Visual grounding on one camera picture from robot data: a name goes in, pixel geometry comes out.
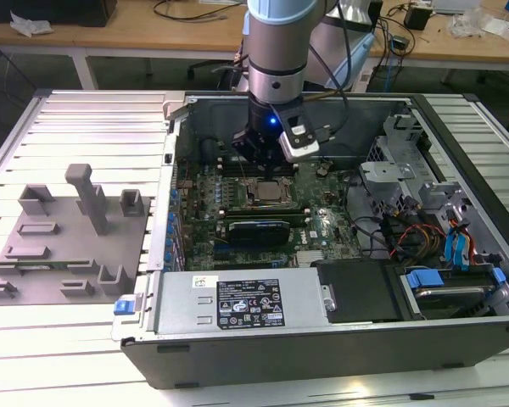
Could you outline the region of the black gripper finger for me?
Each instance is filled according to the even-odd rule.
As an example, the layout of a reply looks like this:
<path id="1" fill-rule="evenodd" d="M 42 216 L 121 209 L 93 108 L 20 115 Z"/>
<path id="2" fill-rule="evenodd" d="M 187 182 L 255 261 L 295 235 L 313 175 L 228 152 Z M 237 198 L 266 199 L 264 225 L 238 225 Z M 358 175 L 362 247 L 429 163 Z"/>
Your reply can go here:
<path id="1" fill-rule="evenodd" d="M 256 131 L 243 129 L 235 133 L 232 146 L 247 161 L 262 169 L 267 180 L 273 178 L 272 150 Z"/>
<path id="2" fill-rule="evenodd" d="M 272 152 L 271 176 L 294 176 L 296 168 L 294 164 L 289 163 L 280 146 L 276 146 Z"/>

